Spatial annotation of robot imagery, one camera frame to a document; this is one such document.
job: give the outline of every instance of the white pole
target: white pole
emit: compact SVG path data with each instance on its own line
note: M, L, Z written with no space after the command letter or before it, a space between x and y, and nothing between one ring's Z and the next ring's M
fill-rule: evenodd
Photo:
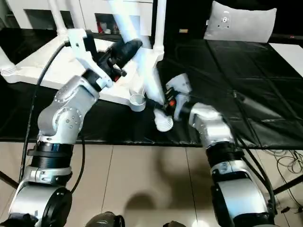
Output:
M57 6L56 0L48 0L49 7L52 11L53 19L57 26L57 34L58 35L67 35L67 29L64 25L61 12Z
M16 66L6 56L5 52L0 47L0 72L2 76L9 76L16 72Z
M160 55L158 58L159 61L163 60L164 56L163 38L165 27L165 14L166 0L158 0L155 44L153 46L153 50Z

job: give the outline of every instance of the floor tile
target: floor tile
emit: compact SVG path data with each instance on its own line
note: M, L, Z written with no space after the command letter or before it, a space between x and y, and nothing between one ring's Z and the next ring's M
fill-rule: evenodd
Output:
M102 212L128 227L196 221L185 148L114 146Z
M255 150L251 150L255 158L260 161L258 153ZM202 148L187 148L188 164L190 169L190 176L193 185L193 193L195 198L195 205L197 211L198 225L217 227L216 218L214 216L212 197L210 187L213 181L210 176L210 166L207 161L207 156ZM256 165L245 151L246 159L257 169ZM258 178L252 173L253 178L258 184L261 191L268 196L265 187L261 184ZM275 217L275 222L279 226L288 226L285 216L278 214Z
M186 148L197 213L197 227L218 227L212 204L210 166L205 149Z
M284 184L282 177L280 176L278 169L277 169L277 165L276 165L276 159L274 156L266 153L263 150L258 150L258 155L261 159L262 165L273 185L273 188L277 188L281 185ZM283 177L289 181L294 179L295 177L297 177L298 175L292 174L290 173L286 167L283 167L281 165L279 165L279 169L281 171L281 174L283 175ZM293 195L295 196L295 198L300 202L303 203L303 196L302 196L302 190L303 190L303 185L297 185L293 188L291 188L291 191L293 193ZM291 199L288 191L279 193L278 195L276 195L277 198L277 211L278 211L278 216L285 216L289 226L290 227L302 227L303 226L303 221L302 221L302 214L295 214L297 212L297 205L296 203ZM286 208L286 207L290 207L291 209L285 213L285 214L281 214L281 210ZM284 223L277 223L276 224L280 225L280 226L287 226L287 224Z
M72 196L71 211L66 227L85 226L95 215L101 212L112 146L86 145L85 168L82 179ZM73 176L67 184L71 190L79 176L82 162L82 146L75 145L71 158Z
M29 144L28 148L32 148L34 144ZM0 170L18 181L23 143L0 142ZM0 181L0 217L9 201L13 188L8 184Z

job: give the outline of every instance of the black mat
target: black mat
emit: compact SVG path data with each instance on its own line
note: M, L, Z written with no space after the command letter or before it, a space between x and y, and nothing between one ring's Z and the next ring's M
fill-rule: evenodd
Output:
M17 63L55 36L52 31L38 33L6 29L0 33L0 45ZM17 44L4 46L7 39ZM187 73L192 99L222 112L251 148L303 148L303 80L269 44L206 40L177 44L168 48L158 68L163 84ZM24 139L34 87L0 81L0 140ZM51 103L55 92L42 87L38 93L32 141L38 132L38 114ZM160 133L153 119L151 109L134 113L127 106L98 101L85 117L83 133L88 143L202 146L186 122Z

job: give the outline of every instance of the white metal frame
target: white metal frame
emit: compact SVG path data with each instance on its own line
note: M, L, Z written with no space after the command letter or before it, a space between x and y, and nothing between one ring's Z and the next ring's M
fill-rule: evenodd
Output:
M48 0L48 2L49 9L52 11L57 26L58 36L17 65L14 65L0 48L1 75L9 83L26 82L36 84L42 69L51 58L52 54L65 40L67 40L67 30L59 11L60 7L56 5L56 0ZM166 3L166 0L159 0L158 11L159 9L163 10L161 3L164 2ZM161 61L164 55L164 48L162 48L163 42L161 43L161 41L163 41L164 34L165 11L164 14L161 12L158 13L158 15L159 17L162 17L162 20L157 18L157 23L162 24L157 25L157 27L160 26L160 29L157 31L156 37L160 40L155 41L157 45L154 46L154 49L143 49L146 53L145 66L150 69L154 68L157 61ZM112 42L99 39L95 39L95 43L98 51L105 51L107 47L112 44ZM64 47L53 61L41 85L59 89L72 76L81 75L84 70L84 67L75 59L70 47ZM139 77L136 62L130 61L124 67L124 70L127 72L127 75L124 78L120 78L111 88L103 89L100 92L100 99L129 105L131 94L144 92L144 78Z
M50 10L48 0L6 0L20 28L33 29L25 9ZM79 0L60 0L58 9L70 11L75 28L85 28Z
M86 28L93 32L98 32L95 13L114 14L108 0L80 0L80 4ZM124 7L128 15L140 17L140 35L151 36L152 1L125 1Z

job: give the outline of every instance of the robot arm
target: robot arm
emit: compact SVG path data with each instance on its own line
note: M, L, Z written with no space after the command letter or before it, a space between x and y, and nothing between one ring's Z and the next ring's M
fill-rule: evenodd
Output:
M65 186L72 175L73 144L84 117L98 100L99 91L105 86L110 87L113 78L124 75L120 69L142 45L139 40L117 43L101 55L95 51L92 36L73 37L70 38L71 46L80 48L84 42L85 51L90 48L90 53L83 54L83 58L76 55L87 70L82 76L71 78L40 113L38 140L34 149L27 153L33 157L32 162L25 168L9 209L9 219L0 226L65 225L72 201L71 192Z
M211 167L213 206L220 226L273 225L262 192L235 147L231 129L212 106L196 103L188 123L200 134Z

